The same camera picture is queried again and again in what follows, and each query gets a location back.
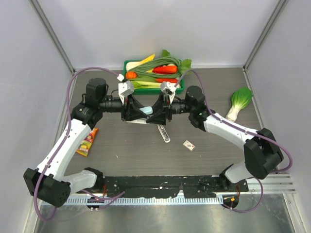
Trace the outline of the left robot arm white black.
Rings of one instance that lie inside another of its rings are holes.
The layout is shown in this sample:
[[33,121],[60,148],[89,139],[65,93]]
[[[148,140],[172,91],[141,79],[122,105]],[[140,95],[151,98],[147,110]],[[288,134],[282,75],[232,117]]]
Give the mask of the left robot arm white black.
[[103,112],[121,112],[125,100],[134,92],[130,81],[119,83],[119,97],[108,100],[108,85],[105,79],[94,78],[86,85],[84,99],[73,108],[67,128],[47,157],[36,169],[27,169],[23,175],[34,200],[42,200],[54,207],[61,207],[71,194],[82,190],[100,193],[104,187],[102,172],[85,168],[65,176],[64,173],[82,141],[91,133]]

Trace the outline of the white stapler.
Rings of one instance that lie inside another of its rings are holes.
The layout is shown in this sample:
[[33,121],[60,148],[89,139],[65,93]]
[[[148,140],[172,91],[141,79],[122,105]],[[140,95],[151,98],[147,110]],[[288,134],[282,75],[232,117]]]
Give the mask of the white stapler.
[[164,126],[163,125],[158,125],[158,130],[164,140],[165,143],[169,143],[171,141],[167,131],[165,130]]

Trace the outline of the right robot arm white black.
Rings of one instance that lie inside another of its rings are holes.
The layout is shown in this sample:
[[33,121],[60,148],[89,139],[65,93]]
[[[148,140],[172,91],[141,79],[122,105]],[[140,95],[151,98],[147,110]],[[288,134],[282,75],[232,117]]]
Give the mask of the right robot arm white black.
[[230,165],[222,172],[223,177],[219,180],[222,190],[232,191],[239,181],[247,178],[265,179],[284,159],[272,132],[231,122],[209,109],[205,100],[202,89],[192,85],[187,88],[183,100],[173,102],[166,92],[161,92],[154,106],[142,110],[148,121],[159,118],[159,125],[164,125],[173,114],[189,113],[194,127],[218,135],[242,149],[244,161]]

